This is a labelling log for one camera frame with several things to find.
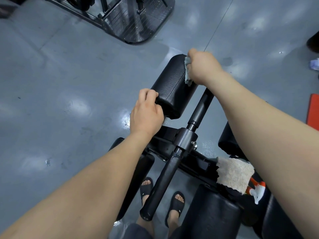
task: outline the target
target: hand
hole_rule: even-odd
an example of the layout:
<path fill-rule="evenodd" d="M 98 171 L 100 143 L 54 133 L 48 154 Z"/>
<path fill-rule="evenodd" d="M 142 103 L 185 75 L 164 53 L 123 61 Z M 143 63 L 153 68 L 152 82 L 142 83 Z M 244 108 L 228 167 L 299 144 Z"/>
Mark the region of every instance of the hand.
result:
<path fill-rule="evenodd" d="M 224 72 L 217 59 L 209 52 L 196 49 L 188 51 L 191 64 L 187 65 L 189 77 L 198 85 L 205 85 Z"/>
<path fill-rule="evenodd" d="M 130 131 L 141 132 L 151 139 L 161 128 L 164 115 L 160 105 L 155 104 L 159 94 L 151 89 L 142 89 L 130 116 Z"/>

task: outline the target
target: shorts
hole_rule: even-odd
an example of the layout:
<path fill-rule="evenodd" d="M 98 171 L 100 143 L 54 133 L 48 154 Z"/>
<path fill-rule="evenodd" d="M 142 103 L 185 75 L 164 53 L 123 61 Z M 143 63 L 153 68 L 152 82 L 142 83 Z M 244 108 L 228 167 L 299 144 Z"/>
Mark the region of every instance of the shorts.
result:
<path fill-rule="evenodd" d="M 172 233 L 169 239 L 176 238 L 178 231 L 179 228 Z M 153 237 L 144 227 L 133 223 L 127 227 L 123 239 L 153 239 Z"/>

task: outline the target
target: weight machine base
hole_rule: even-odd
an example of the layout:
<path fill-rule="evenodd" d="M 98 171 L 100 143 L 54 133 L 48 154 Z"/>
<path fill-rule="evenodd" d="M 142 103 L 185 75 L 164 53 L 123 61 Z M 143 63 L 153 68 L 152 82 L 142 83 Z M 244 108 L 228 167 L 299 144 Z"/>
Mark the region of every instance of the weight machine base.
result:
<path fill-rule="evenodd" d="M 71 6 L 66 0 L 46 0 L 103 29 L 106 33 L 129 44 L 137 44 L 151 38 L 161 24 L 173 11 L 175 0 L 144 0 L 145 9 L 138 13 L 136 0 L 114 0 L 110 3 L 112 9 L 106 18 L 98 17 L 96 0 L 87 12 Z"/>

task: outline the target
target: black slide sandal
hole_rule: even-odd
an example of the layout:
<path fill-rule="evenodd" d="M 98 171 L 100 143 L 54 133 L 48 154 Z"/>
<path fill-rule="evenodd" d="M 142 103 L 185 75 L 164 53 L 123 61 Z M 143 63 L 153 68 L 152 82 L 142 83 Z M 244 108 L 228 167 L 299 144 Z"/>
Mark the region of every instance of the black slide sandal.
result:
<path fill-rule="evenodd" d="M 175 196 L 179 194 L 183 199 L 184 199 L 184 203 L 179 201 L 178 199 L 175 199 Z M 176 191 L 174 194 L 173 194 L 173 197 L 171 199 L 171 204 L 169 206 L 169 209 L 168 209 L 168 212 L 167 212 L 167 215 L 166 215 L 166 218 L 165 218 L 165 226 L 168 227 L 168 224 L 167 224 L 167 219 L 168 219 L 168 216 L 169 216 L 169 213 L 171 210 L 176 210 L 179 214 L 179 216 L 181 216 L 181 213 L 184 209 L 184 206 L 185 206 L 185 196 L 183 195 L 182 192 L 179 192 L 179 191 Z"/>
<path fill-rule="evenodd" d="M 146 181 L 146 180 L 150 180 L 151 183 L 150 183 L 149 185 L 141 185 L 141 186 L 140 186 L 142 205 L 143 205 L 143 197 L 144 197 L 145 195 L 150 195 L 150 193 L 151 193 L 151 191 L 152 191 L 152 189 L 153 189 L 153 180 L 152 180 L 150 177 L 146 177 L 146 178 L 143 180 L 143 182 Z"/>

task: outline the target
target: orange mat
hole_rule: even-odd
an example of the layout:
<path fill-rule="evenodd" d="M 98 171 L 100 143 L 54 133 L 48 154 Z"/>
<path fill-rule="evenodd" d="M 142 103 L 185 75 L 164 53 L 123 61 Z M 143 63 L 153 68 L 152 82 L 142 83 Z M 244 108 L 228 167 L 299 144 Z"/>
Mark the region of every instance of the orange mat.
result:
<path fill-rule="evenodd" d="M 319 95 L 311 94 L 307 124 L 319 131 Z"/>

